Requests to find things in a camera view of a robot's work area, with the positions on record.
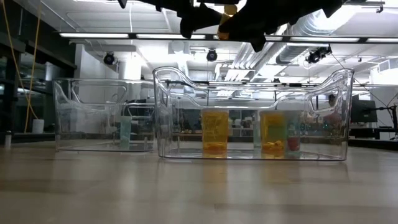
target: security camera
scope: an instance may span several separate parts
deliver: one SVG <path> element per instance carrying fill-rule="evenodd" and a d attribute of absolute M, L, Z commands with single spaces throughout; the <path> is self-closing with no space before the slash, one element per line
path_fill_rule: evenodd
<path fill-rule="evenodd" d="M 324 59 L 326 55 L 332 54 L 330 45 L 329 47 L 320 47 L 316 50 L 310 51 L 310 55 L 305 59 L 308 63 L 318 63 Z"/>
<path fill-rule="evenodd" d="M 215 49 L 210 49 L 209 52 L 207 53 L 207 61 L 208 62 L 214 62 L 217 60 L 217 52 Z"/>
<path fill-rule="evenodd" d="M 114 65 L 118 60 L 115 58 L 113 52 L 107 52 L 105 57 L 104 57 L 104 63 L 106 65 Z"/>

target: yellow cup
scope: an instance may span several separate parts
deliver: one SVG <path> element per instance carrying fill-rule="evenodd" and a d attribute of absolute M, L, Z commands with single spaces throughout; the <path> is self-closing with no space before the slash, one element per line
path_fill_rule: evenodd
<path fill-rule="evenodd" d="M 226 158 L 228 144 L 228 111 L 203 109 L 202 141 L 204 158 Z"/>
<path fill-rule="evenodd" d="M 261 154 L 265 159 L 283 159 L 287 125 L 283 112 L 261 112 Z"/>

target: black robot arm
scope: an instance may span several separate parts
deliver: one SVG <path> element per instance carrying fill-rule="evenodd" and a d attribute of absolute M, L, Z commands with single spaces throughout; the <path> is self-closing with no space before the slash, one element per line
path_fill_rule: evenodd
<path fill-rule="evenodd" d="M 121 6 L 127 0 L 118 0 Z M 193 31 L 215 26 L 220 23 L 222 14 L 206 7 L 204 2 L 216 4 L 236 4 L 239 0 L 202 0 L 199 7 L 193 7 L 191 0 L 141 0 L 177 12 L 181 17 L 180 33 L 191 38 Z M 250 42 L 254 51 L 264 47 L 265 34 L 276 32 L 283 24 L 295 24 L 298 19 L 311 12 L 323 9 L 330 17 L 347 0 L 247 0 L 246 5 L 232 18 L 220 26 L 220 32 L 229 33 L 229 40 Z"/>

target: orange cable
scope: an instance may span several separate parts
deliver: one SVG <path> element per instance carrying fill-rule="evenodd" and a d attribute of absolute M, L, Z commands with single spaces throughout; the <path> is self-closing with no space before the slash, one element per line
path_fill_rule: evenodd
<path fill-rule="evenodd" d="M 33 87 L 33 76 L 35 73 L 35 64 L 36 64 L 36 52 L 37 52 L 37 42 L 39 40 L 39 29 L 40 29 L 40 18 L 42 16 L 42 1 L 39 1 L 39 6 L 37 8 L 37 28 L 36 28 L 36 37 L 35 37 L 35 49 L 33 53 L 33 65 L 32 65 L 32 73 L 30 75 L 30 87 L 29 87 L 29 99 L 27 102 L 27 109 L 26 109 L 26 120 L 25 120 L 25 131 L 27 131 L 27 124 L 29 120 L 29 108 L 32 107 L 30 104 L 31 96 L 32 96 L 32 87 Z"/>
<path fill-rule="evenodd" d="M 5 20 L 6 20 L 7 34 L 8 34 L 8 40 L 10 41 L 12 59 L 14 59 L 14 65 L 15 65 L 15 68 L 16 68 L 16 70 L 17 70 L 17 75 L 18 75 L 19 83 L 21 84 L 21 87 L 22 87 L 22 89 L 23 89 L 23 91 L 24 91 L 24 94 L 25 94 L 25 97 L 26 97 L 26 101 L 28 101 L 29 99 L 28 99 L 28 97 L 27 97 L 27 94 L 26 94 L 26 91 L 25 91 L 25 88 L 24 88 L 24 84 L 23 84 L 22 79 L 21 79 L 21 74 L 19 73 L 19 67 L 18 67 L 17 59 L 16 59 L 15 53 L 14 53 L 14 46 L 13 46 L 13 44 L 12 44 L 11 33 L 10 33 L 10 27 L 9 27 L 9 24 L 8 24 L 8 18 L 7 18 L 7 12 L 6 12 L 6 1 L 3 1 L 3 2 L 2 2 L 2 9 L 3 9 L 3 12 L 4 12 L 4 18 L 5 18 Z M 30 106 L 30 110 L 31 110 L 33 116 L 34 116 L 36 119 L 38 119 L 38 117 L 36 116 L 35 112 L 33 111 L 32 106 Z"/>

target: wooden table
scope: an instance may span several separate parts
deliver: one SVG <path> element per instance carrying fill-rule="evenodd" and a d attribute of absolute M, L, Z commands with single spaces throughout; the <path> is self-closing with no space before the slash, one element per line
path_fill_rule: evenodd
<path fill-rule="evenodd" d="M 0 223 L 397 223 L 398 154 L 351 148 L 346 162 L 165 160 L 0 152 Z"/>

